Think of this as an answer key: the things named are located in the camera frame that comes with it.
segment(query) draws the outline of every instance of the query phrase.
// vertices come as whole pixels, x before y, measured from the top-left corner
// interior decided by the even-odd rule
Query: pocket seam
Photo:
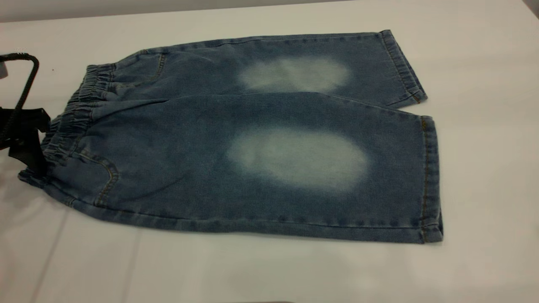
[[[151,81],[154,81],[156,80],[157,78],[159,78],[159,76],[161,75],[162,71],[163,71],[163,68],[164,68],[164,65],[165,65],[165,58],[166,58],[166,54],[165,53],[161,53],[159,54],[159,60],[158,60],[158,63],[157,63],[157,71],[155,72],[155,74],[147,79],[147,80],[144,80],[144,81],[140,81],[140,82],[133,82],[133,83],[128,83],[128,84],[118,84],[118,87],[137,87],[137,86],[140,86],[144,83],[148,83],[148,82],[151,82]]]
[[[97,200],[95,201],[94,205],[95,206],[99,206],[99,205],[106,205],[105,201],[106,201],[106,198],[108,197],[108,194],[109,192],[112,190],[112,188],[114,187],[114,185],[116,185],[118,179],[119,179],[119,173],[118,173],[118,169],[116,168],[116,166],[114,164],[112,164],[111,161],[103,158],[103,157],[98,157],[98,156],[90,156],[86,153],[76,153],[76,155],[79,155],[89,161],[92,161],[94,163],[97,163],[101,166],[103,166],[110,178],[109,180],[107,181],[107,183],[105,184],[105,186],[103,187],[103,189],[101,190],[101,192],[99,192],[98,194],[98,198]]]

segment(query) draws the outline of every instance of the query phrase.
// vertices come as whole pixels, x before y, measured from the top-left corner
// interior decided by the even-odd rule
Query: denim fabric
[[[437,137],[390,31],[251,37],[92,65],[20,178],[149,228],[442,240]]]

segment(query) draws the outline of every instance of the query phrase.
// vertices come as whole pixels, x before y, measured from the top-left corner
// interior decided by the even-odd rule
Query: gray wall
[[[338,0],[1,0],[0,22]]]

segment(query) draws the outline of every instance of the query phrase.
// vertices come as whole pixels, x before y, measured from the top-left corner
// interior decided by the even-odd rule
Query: seam
[[[106,195],[110,192],[113,184],[115,184],[116,181],[118,180],[118,175],[113,173],[112,170],[108,167],[108,165],[105,165],[104,163],[101,163],[101,162],[99,162],[99,161],[97,161],[95,159],[92,159],[89,156],[86,156],[86,155],[84,155],[82,153],[77,153],[77,155],[80,155],[81,157],[83,157],[85,159],[88,159],[89,161],[92,161],[94,163],[97,163],[97,164],[103,166],[107,170],[110,178],[107,181],[107,184],[105,184],[105,187],[103,188],[101,193],[99,194],[99,197],[98,197],[97,201],[95,202],[96,206],[97,205],[103,205],[103,200],[105,199]]]
[[[419,98],[417,98],[417,97],[415,96],[415,94],[412,94],[412,93],[408,90],[408,88],[406,87],[406,83],[404,82],[403,76],[402,76],[402,74],[400,73],[399,69],[397,68],[397,64],[395,63],[395,58],[393,57],[393,55],[392,55],[391,52],[389,51],[388,45],[387,45],[387,43],[385,42],[385,35],[384,35],[384,33],[381,32],[381,35],[382,35],[382,43],[384,43],[385,51],[386,51],[386,53],[388,53],[389,58],[391,58],[391,61],[393,62],[393,66],[395,67],[395,71],[396,71],[397,74],[399,75],[400,81],[401,81],[401,83],[402,83],[402,85],[403,85],[403,87],[404,87],[404,91],[406,91],[408,94],[410,94],[410,95],[415,99],[415,101],[416,101],[417,103],[420,103]]]
[[[428,147],[428,141],[427,141],[427,123],[425,122],[425,119],[421,117],[421,126],[423,128],[423,134],[425,136],[425,191],[423,193],[423,206],[421,208],[421,232],[423,233],[423,240],[425,243],[429,242],[429,239],[427,239],[427,231],[425,229],[425,212],[427,210],[427,185],[428,185],[428,177],[429,177],[429,147]]]
[[[200,48],[197,48],[197,49],[212,49],[214,47],[220,47],[220,46],[223,46],[223,45],[236,45],[236,44],[243,44],[243,43],[249,43],[249,42],[257,42],[257,41],[276,41],[276,42],[282,42],[282,41],[298,41],[298,40],[306,40],[306,41],[312,41],[312,40],[323,40],[323,39],[341,39],[341,38],[355,38],[355,37],[372,37],[372,36],[376,36],[377,34],[379,33],[372,33],[372,34],[369,34],[369,35],[357,35],[357,34],[351,34],[349,36],[344,36],[344,37],[326,37],[326,38],[322,38],[322,37],[317,37],[317,38],[295,38],[295,39],[264,39],[264,38],[260,38],[260,39],[253,39],[253,40],[247,40],[247,41],[238,41],[238,42],[223,42],[219,45],[214,45],[214,46],[205,46],[205,47],[200,47]],[[199,44],[199,43],[205,43],[205,42],[208,42],[208,41],[201,41],[201,42],[192,42],[192,43],[186,43],[186,44],[180,44],[180,45],[195,45],[195,44]]]

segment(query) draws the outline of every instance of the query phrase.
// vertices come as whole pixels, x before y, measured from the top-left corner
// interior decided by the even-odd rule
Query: orange stitching
[[[421,210],[421,231],[423,233],[423,241],[428,243],[427,231],[425,226],[425,212],[427,210],[427,184],[429,177],[429,147],[427,145],[427,123],[425,119],[421,117],[421,126],[423,128],[423,133],[425,135],[425,192],[423,193],[423,209]]]
[[[95,159],[92,159],[89,156],[86,156],[86,155],[84,155],[82,153],[78,153],[78,155],[80,155],[81,157],[86,158],[86,159],[88,159],[88,160],[90,160],[90,161],[92,161],[94,163],[97,163],[97,164],[103,166],[107,170],[107,172],[108,172],[108,174],[110,176],[110,179],[108,180],[107,184],[105,184],[105,187],[103,188],[103,190],[99,194],[99,198],[95,202],[96,205],[99,205],[99,204],[103,205],[104,204],[103,200],[105,199],[105,195],[108,194],[108,192],[111,190],[114,183],[116,183],[116,181],[118,180],[118,174],[113,173],[112,170],[108,167],[108,165],[105,165],[104,163],[101,163],[101,162],[99,162],[99,161],[97,161]]]

